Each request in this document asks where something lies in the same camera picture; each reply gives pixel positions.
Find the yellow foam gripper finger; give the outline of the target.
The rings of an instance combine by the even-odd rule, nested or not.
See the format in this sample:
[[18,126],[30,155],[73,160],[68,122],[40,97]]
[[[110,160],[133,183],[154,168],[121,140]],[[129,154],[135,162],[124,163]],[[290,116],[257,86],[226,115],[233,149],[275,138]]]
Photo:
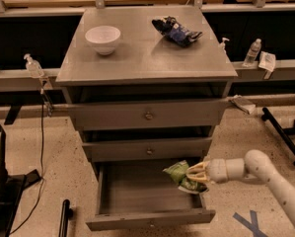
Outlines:
[[187,169],[187,171],[191,174],[205,173],[208,164],[209,164],[208,161],[202,161],[195,165],[192,165],[191,167]]
[[192,175],[192,174],[187,174],[186,175],[190,180],[198,182],[198,183],[208,183],[209,179],[205,174],[203,175]]

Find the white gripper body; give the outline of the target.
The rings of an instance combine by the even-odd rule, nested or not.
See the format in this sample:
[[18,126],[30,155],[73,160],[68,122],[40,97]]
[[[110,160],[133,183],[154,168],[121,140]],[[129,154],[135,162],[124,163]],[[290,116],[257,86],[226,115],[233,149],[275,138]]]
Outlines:
[[207,175],[210,181],[224,183],[226,181],[226,162],[224,159],[213,159],[207,165]]

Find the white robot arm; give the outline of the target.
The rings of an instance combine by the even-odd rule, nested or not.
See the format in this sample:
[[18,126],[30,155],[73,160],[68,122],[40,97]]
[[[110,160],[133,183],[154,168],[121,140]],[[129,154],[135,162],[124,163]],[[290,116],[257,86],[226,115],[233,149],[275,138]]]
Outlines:
[[263,182],[295,227],[295,187],[277,171],[262,151],[250,150],[243,158],[203,161],[189,167],[186,176],[198,183]]

